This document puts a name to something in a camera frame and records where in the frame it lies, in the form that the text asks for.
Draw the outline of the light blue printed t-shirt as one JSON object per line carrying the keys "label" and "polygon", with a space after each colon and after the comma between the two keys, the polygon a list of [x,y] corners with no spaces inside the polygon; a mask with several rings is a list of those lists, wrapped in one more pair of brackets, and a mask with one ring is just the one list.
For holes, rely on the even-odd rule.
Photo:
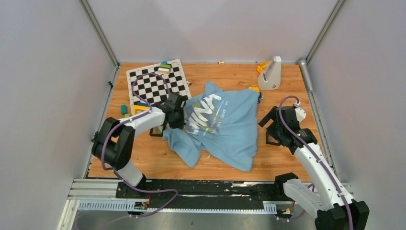
{"label": "light blue printed t-shirt", "polygon": [[257,154],[258,93],[251,89],[225,91],[212,81],[204,93],[184,106],[185,127],[166,129],[163,139],[191,168],[201,151],[240,171],[249,172]]}

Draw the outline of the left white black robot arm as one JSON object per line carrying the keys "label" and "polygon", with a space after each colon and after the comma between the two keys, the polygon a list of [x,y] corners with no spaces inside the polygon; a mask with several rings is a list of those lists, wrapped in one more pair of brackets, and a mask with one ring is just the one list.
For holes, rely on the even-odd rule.
{"label": "left white black robot arm", "polygon": [[131,161],[134,139],[159,126],[182,129],[185,125],[183,108],[187,100],[187,96],[171,92],[165,101],[149,105],[145,111],[129,118],[108,117],[95,134],[92,155],[103,166],[108,164],[129,184],[128,192],[133,197],[141,198],[147,191],[145,175]]}

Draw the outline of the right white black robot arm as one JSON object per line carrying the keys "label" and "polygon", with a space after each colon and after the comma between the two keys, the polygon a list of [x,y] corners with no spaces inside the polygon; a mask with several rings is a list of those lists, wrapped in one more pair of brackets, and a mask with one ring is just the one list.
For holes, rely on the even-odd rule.
{"label": "right white black robot arm", "polygon": [[339,181],[321,152],[312,131],[300,128],[305,112],[298,106],[274,106],[259,121],[266,128],[266,144],[284,146],[304,166],[312,179],[311,191],[294,173],[275,177],[273,193],[279,200],[291,198],[313,219],[318,230],[364,230],[370,209],[356,201]]}

